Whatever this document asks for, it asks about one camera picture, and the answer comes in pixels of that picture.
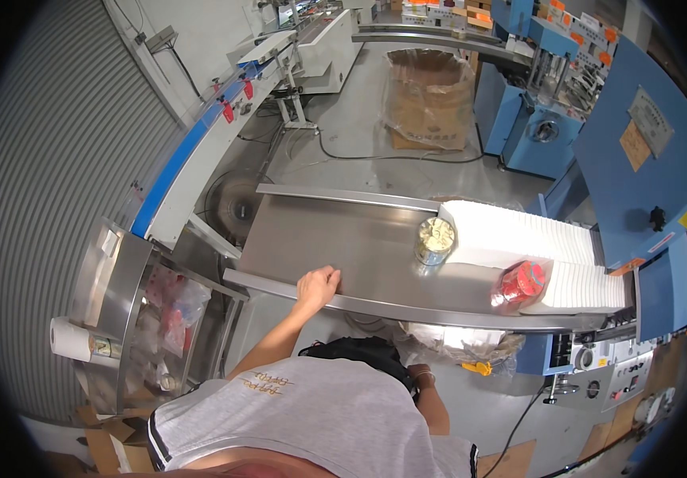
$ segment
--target red clamp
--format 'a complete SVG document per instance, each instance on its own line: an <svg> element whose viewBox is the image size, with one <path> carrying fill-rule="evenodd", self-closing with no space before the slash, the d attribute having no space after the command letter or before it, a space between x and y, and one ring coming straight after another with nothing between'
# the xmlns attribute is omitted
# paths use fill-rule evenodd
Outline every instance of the red clamp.
<svg viewBox="0 0 687 478"><path fill-rule="evenodd" d="M245 96L251 100L253 98L253 84L250 82L250 78L246 78L243 73L240 75L240 80L245 84Z"/></svg>
<svg viewBox="0 0 687 478"><path fill-rule="evenodd" d="M226 118L226 122L231 123L234 121L235 112L232 110L232 105L230 105L228 101L224 100L224 95L222 95L218 101L219 104L224 107L224 118Z"/></svg>

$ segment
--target hand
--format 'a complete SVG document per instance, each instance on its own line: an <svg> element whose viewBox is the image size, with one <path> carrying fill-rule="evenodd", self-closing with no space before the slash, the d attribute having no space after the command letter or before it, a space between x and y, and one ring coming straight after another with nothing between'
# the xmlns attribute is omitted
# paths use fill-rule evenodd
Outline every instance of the hand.
<svg viewBox="0 0 687 478"><path fill-rule="evenodd" d="M430 372L431 368L425 363L416 363L415 365L407 367L407 373L415 380L415 385L419 389L431 388L434 386L436 379L434 378L434 374Z"/></svg>
<svg viewBox="0 0 687 478"><path fill-rule="evenodd" d="M319 312L333 299L341 272L331 265L307 272L297 284L298 299L294 308L307 313L309 317Z"/></svg>

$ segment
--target paper towel roll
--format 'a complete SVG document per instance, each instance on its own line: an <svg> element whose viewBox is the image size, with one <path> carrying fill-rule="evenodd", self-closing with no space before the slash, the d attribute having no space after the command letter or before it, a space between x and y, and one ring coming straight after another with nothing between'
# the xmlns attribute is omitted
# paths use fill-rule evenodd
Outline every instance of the paper towel roll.
<svg viewBox="0 0 687 478"><path fill-rule="evenodd" d="M51 319L49 336L52 353L82 362L91 360L91 334L88 330L71 324L67 317Z"/></svg>

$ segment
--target gray t-shirt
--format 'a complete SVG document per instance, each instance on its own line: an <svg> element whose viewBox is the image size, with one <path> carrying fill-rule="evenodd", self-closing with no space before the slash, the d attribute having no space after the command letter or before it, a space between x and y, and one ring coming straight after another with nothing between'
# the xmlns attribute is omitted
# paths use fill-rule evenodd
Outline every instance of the gray t-shirt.
<svg viewBox="0 0 687 478"><path fill-rule="evenodd" d="M341 478L467 478L476 458L467 440L428 435L397 379L346 358L291 357L204 382L155 411L150 439L166 470L233 447L303 458Z"/></svg>

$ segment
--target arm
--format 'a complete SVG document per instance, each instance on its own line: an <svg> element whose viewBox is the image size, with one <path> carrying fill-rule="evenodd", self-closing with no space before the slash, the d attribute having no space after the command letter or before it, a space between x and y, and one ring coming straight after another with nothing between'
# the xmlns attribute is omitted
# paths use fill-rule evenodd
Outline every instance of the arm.
<svg viewBox="0 0 687 478"><path fill-rule="evenodd" d="M340 271L326 265L300 278L296 303L291 313L255 344L226 379L231 380L245 370L290 357L303 325L335 295L340 275Z"/></svg>
<svg viewBox="0 0 687 478"><path fill-rule="evenodd" d="M428 424L430 435L449 435L450 434L450 414L446 412L444 403L439 398L439 393L434 386L434 376L422 371L430 371L428 365L420 363L410 365L407 368L410 376L415 380L415 385L421 391L417 398L417 410L423 415Z"/></svg>

